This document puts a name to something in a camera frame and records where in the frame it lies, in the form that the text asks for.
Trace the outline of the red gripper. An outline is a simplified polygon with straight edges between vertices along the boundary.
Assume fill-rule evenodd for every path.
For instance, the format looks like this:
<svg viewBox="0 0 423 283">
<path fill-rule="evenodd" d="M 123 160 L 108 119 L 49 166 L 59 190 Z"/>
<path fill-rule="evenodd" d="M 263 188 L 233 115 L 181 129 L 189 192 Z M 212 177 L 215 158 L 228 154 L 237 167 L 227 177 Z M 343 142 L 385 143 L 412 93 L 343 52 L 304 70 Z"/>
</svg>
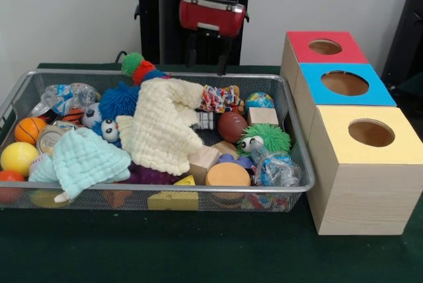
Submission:
<svg viewBox="0 0 423 283">
<path fill-rule="evenodd" d="M 208 0 L 180 0 L 179 19 L 183 28 L 216 32 L 222 37 L 223 49 L 217 64 L 218 75 L 225 75 L 234 38 L 238 35 L 247 11 L 242 4 L 226 4 Z M 190 33 L 186 48 L 186 67 L 196 64 L 196 33 Z"/>
</svg>

